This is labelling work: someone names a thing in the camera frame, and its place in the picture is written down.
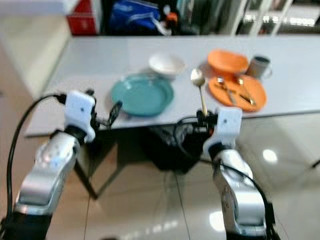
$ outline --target white table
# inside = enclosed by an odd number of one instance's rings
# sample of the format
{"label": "white table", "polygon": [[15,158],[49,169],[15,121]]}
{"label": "white table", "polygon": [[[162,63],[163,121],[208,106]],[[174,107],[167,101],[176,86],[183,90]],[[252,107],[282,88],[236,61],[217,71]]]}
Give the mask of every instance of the white table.
{"label": "white table", "polygon": [[[148,67],[155,52],[168,52],[182,58],[186,70],[171,82],[174,99],[168,108],[154,117],[132,117],[121,113],[114,128],[132,128],[175,123],[194,115],[201,108],[199,91],[190,83],[190,71],[206,62],[216,48],[242,53],[251,59],[255,54],[271,59],[273,75],[263,82],[268,96],[259,112],[245,113],[244,118],[268,117],[320,111],[319,36],[188,36],[188,37],[77,37],[67,45],[46,93],[93,88],[98,116],[107,118],[112,103],[114,83],[128,73]],[[220,105],[208,91],[204,94],[210,110]],[[26,130],[26,136],[46,135],[63,128],[63,106],[55,100],[39,105]]]}

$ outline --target shiny floor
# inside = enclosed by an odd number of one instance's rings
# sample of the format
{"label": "shiny floor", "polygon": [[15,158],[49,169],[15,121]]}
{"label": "shiny floor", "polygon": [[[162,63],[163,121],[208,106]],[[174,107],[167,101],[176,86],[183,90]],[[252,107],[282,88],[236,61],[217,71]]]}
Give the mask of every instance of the shiny floor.
{"label": "shiny floor", "polygon": [[[0,128],[1,165],[8,152],[5,133],[11,128],[4,127],[4,123]],[[320,166],[310,170],[320,158],[319,123],[320,114],[247,119],[242,123],[237,148],[274,204],[282,240],[319,239]],[[18,146],[15,193],[33,164],[39,141],[21,141]],[[119,149],[112,148],[92,177],[93,184],[103,184],[115,171],[119,154]],[[202,163],[186,175],[175,175],[137,159],[122,169],[98,200],[92,200],[73,172],[47,239],[225,240],[221,200],[212,174],[211,167]],[[1,168],[2,216],[3,176]]]}

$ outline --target gray mug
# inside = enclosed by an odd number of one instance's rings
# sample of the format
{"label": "gray mug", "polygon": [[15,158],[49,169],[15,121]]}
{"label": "gray mug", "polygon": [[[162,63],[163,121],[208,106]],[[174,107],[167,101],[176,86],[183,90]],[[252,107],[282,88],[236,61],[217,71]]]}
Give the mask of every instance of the gray mug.
{"label": "gray mug", "polygon": [[245,74],[259,80],[270,78],[272,75],[270,60],[265,56],[254,56]]}

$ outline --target red box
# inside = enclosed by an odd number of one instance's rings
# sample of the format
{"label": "red box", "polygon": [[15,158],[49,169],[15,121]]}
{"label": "red box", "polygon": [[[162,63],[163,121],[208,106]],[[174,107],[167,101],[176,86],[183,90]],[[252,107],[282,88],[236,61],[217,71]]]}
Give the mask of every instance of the red box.
{"label": "red box", "polygon": [[66,17],[74,36],[92,36],[100,32],[100,0],[81,0],[73,12]]}

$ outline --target teal plate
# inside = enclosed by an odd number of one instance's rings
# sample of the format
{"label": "teal plate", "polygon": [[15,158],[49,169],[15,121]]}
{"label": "teal plate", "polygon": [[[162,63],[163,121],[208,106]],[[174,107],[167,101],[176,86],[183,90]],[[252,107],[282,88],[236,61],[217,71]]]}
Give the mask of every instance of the teal plate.
{"label": "teal plate", "polygon": [[162,113],[174,98],[168,80],[154,74],[130,75],[117,82],[111,92],[114,103],[121,101],[122,110],[136,116]]}

